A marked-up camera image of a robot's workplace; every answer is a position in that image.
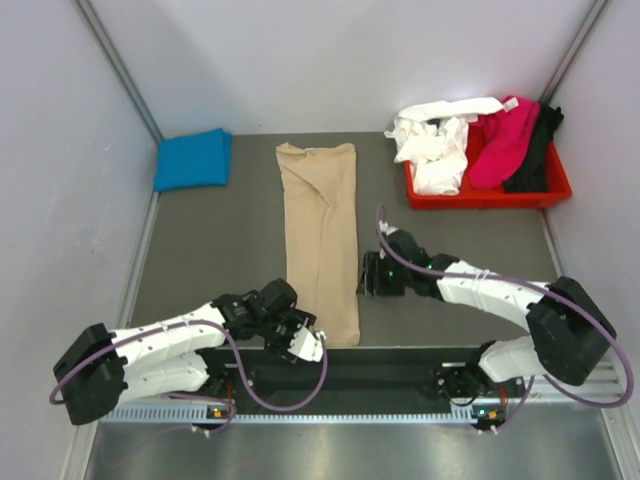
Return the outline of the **beige t shirt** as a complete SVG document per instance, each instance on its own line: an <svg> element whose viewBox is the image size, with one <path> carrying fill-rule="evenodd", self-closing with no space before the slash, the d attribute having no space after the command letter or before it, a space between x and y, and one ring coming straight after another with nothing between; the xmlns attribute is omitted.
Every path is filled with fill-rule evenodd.
<svg viewBox="0 0 640 480"><path fill-rule="evenodd" d="M316 316L331 347L360 341L356 149L276 148L285 214L286 276L298 307Z"/></svg>

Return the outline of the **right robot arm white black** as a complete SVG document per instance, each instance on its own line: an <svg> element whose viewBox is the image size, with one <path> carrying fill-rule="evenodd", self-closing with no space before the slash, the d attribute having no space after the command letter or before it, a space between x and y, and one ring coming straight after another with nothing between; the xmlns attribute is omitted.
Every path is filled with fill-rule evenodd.
<svg viewBox="0 0 640 480"><path fill-rule="evenodd" d="M582 385L617 333L574 279L513 283L448 254L429 255L405 230L389 228L377 251L363 256L358 293L402 297L413 291L443 303L501 317L524 330L508 341L481 344L461 367L437 373L451 398L487 396L519 377L550 375Z"/></svg>

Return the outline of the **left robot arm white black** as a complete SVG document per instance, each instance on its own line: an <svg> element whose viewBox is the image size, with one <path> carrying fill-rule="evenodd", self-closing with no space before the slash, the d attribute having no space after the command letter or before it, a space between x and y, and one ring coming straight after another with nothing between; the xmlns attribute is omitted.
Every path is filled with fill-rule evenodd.
<svg viewBox="0 0 640 480"><path fill-rule="evenodd" d="M318 363L326 371L326 336L297 300L294 288L278 278L146 326L91 325L54 364L49 402L64 406L70 422L80 426L148 397L216 396L228 378L217 348L228 346L237 355L239 342L254 337L278 358Z"/></svg>

